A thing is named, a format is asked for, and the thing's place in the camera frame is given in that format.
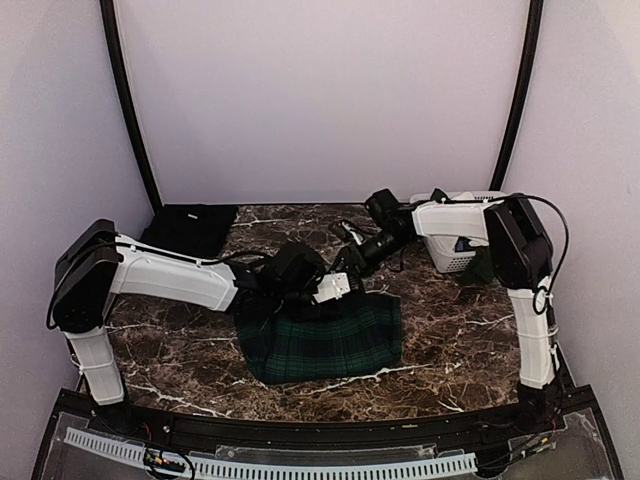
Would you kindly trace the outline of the dark green plaid garment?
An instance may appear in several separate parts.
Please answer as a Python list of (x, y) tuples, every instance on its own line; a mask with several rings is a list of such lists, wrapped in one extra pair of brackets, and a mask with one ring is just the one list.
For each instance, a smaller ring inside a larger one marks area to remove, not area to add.
[(402, 356), (401, 301), (384, 294), (348, 294), (305, 320), (246, 309), (234, 325), (248, 370), (267, 385), (369, 375)]

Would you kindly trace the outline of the white laundry basket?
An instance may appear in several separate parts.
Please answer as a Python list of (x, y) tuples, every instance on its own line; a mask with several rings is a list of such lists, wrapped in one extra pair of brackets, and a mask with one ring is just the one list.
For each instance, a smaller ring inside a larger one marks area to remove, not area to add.
[(439, 273), (463, 271), (475, 255), (475, 251), (455, 253), (454, 245), (459, 237), (479, 240), (488, 247), (488, 233), (484, 210), (496, 199), (504, 196), (501, 191), (470, 191), (481, 202), (442, 204), (432, 199), (432, 194), (416, 194), (410, 198), (414, 206), (411, 212), (417, 236), (424, 242)]

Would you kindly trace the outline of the black t-shirt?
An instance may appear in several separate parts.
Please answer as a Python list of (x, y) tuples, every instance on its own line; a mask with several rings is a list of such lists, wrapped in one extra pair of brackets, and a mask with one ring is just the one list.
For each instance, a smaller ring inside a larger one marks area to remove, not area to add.
[(236, 205), (166, 204), (140, 241), (192, 257), (214, 258), (222, 251), (238, 210)]

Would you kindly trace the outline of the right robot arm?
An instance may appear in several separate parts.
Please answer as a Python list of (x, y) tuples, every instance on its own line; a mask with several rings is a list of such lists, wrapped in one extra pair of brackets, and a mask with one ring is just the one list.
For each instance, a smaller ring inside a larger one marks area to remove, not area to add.
[(559, 368), (553, 338), (556, 325), (548, 314), (555, 274), (553, 245), (532, 200), (522, 193), (452, 199), (435, 191), (426, 200), (401, 204), (389, 190), (379, 191), (365, 203), (378, 233), (358, 242), (343, 228), (346, 244), (330, 269), (359, 280), (419, 237), (464, 237), (486, 243), (492, 273), (506, 288), (514, 308), (520, 383), (542, 390), (553, 382)]

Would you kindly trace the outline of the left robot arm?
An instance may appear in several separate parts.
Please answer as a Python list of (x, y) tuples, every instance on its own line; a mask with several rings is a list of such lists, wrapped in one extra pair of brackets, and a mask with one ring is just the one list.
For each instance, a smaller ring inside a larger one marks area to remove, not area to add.
[(299, 242), (273, 255), (245, 250), (218, 259), (152, 247), (116, 231), (113, 221), (93, 222), (56, 261), (49, 329), (70, 343), (101, 417), (120, 436), (141, 427), (140, 412), (126, 389), (106, 331), (122, 294), (143, 295), (229, 313), (254, 304), (271, 316), (283, 307), (316, 307), (351, 290), (344, 272)]

